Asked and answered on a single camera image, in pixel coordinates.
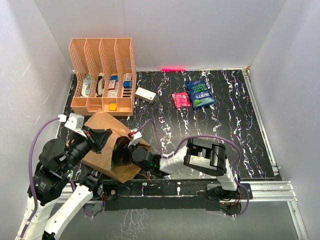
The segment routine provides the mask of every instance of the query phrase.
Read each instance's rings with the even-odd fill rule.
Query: red label
[[[172,93],[171,95],[177,109],[191,106],[186,92]]]

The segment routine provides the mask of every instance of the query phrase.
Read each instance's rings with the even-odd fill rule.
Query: blue snack bag
[[[189,90],[193,109],[208,106],[215,102],[205,81],[186,81],[185,85]]]

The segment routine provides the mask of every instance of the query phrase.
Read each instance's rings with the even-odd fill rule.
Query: white wall
[[[35,0],[71,68],[71,38],[133,38],[138,70],[251,65],[285,0]]]
[[[0,6],[0,238],[14,239],[26,209],[31,142],[63,111],[72,71],[33,0]],[[34,166],[57,126],[39,138]]]
[[[320,1],[287,1],[251,67],[281,174],[292,181],[311,240],[320,239]]]

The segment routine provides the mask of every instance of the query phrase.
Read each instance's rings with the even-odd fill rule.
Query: orange desk organizer
[[[71,102],[76,114],[92,116],[102,109],[113,116],[133,115],[137,72],[131,38],[73,38],[69,53],[77,79]],[[104,75],[104,89],[102,97],[97,97],[100,73]],[[127,73],[132,75],[131,88],[124,88]],[[88,97],[83,97],[81,90],[88,74],[91,76],[91,87]],[[108,97],[109,81],[113,74],[118,76],[117,97]],[[109,111],[112,102],[116,102],[116,111]]]

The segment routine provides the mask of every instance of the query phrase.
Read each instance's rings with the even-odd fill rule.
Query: brown paper bag
[[[102,110],[98,110],[84,125],[91,129],[111,129],[112,134],[101,154],[90,151],[81,162],[121,183],[132,180],[140,171],[140,167],[137,165],[128,163],[126,165],[115,165],[111,169],[112,153],[116,141],[120,137],[129,139],[130,129]],[[139,141],[138,146],[150,150],[150,145],[143,139]]]

